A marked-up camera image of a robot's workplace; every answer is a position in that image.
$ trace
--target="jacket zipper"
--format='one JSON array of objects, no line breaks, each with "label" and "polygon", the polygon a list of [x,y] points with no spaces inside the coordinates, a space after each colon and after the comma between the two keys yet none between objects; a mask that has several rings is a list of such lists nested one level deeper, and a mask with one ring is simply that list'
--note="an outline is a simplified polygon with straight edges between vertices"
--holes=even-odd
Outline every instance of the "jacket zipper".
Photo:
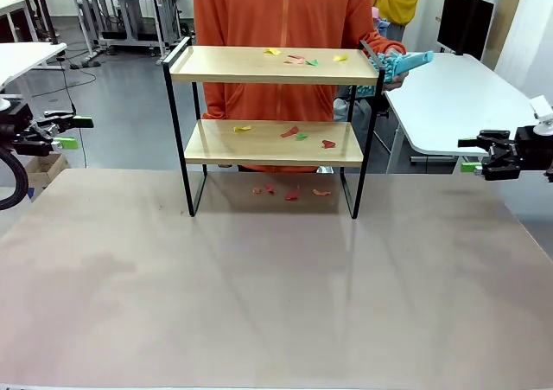
[{"label": "jacket zipper", "polygon": [[[286,47],[286,38],[288,37],[288,10],[289,10],[289,0],[283,0],[283,23],[282,30],[280,34],[280,47]],[[281,109],[283,96],[283,85],[279,84],[276,87],[276,118],[281,119]]]}]

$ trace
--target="floor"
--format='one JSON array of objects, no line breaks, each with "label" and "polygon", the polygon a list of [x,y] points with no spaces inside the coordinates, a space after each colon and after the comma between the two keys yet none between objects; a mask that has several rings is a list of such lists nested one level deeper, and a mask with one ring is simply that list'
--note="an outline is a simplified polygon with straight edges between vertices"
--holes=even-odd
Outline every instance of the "floor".
[{"label": "floor", "polygon": [[[67,56],[74,62],[84,57],[86,46],[77,20],[54,19],[54,26],[60,32],[60,40],[68,44]],[[77,112],[94,119],[94,129],[82,130],[86,166],[178,169],[167,94],[162,68],[156,65],[157,58],[150,57],[145,49],[118,51],[115,55],[101,55],[96,60],[101,63],[100,67],[68,69],[66,72]],[[27,79],[40,110],[71,108],[61,72],[32,71]],[[191,87],[176,84],[175,93],[182,137],[187,140],[195,122]],[[396,127],[393,113],[389,118],[377,121],[377,132],[388,147],[391,147]],[[77,131],[69,131],[66,135],[80,138]],[[85,166],[82,150],[66,150],[64,154],[72,167]],[[398,173],[451,173],[454,167],[453,164],[435,163],[412,165],[410,156],[415,154],[406,143],[399,159]],[[384,173],[387,163],[388,152],[374,139],[368,172]],[[0,164],[2,186],[13,186],[13,181],[6,167]],[[553,231],[547,228],[553,222],[553,213],[544,206],[551,201],[543,200],[544,196],[553,200],[553,194],[545,180],[539,173],[531,173],[516,182],[502,182],[497,186],[507,206],[553,256]]]}]

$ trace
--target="orange hoodie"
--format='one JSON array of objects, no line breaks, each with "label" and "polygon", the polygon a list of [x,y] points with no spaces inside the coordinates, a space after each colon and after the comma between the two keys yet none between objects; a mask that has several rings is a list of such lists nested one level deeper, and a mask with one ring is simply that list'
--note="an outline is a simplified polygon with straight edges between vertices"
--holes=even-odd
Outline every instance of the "orange hoodie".
[{"label": "orange hoodie", "polygon": [[[298,48],[394,47],[375,31],[372,0],[194,0],[198,44]],[[333,121],[336,86],[205,83],[204,118]],[[305,171],[313,167],[249,168]]]}]

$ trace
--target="black computer monitor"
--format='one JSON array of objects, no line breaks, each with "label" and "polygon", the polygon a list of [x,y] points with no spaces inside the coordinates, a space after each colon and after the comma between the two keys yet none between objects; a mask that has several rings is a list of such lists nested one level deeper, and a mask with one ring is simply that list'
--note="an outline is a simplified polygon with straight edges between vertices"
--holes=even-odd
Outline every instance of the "black computer monitor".
[{"label": "black computer monitor", "polygon": [[[445,0],[438,43],[459,53],[463,31],[473,5],[473,0]],[[468,26],[463,53],[480,60],[486,45],[487,32],[492,21],[493,4],[478,0],[474,16]]]}]

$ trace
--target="wooden shelf board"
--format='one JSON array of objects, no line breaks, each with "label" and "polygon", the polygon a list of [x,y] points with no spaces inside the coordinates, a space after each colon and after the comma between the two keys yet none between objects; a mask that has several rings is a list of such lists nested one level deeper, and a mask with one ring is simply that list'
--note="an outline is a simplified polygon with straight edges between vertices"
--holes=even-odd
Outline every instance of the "wooden shelf board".
[{"label": "wooden shelf board", "polygon": [[[191,46],[171,67],[173,81],[220,83],[284,83],[308,85],[374,86],[378,73],[361,50],[279,48],[280,55],[260,47]],[[301,55],[319,66],[286,64]],[[334,61],[347,54],[346,61]]]},{"label": "wooden shelf board", "polygon": [[[234,132],[234,126],[251,126]],[[297,126],[308,137],[281,134]],[[336,143],[322,148],[322,140]],[[185,149],[187,163],[360,167],[363,154],[349,123],[199,120]]]}]

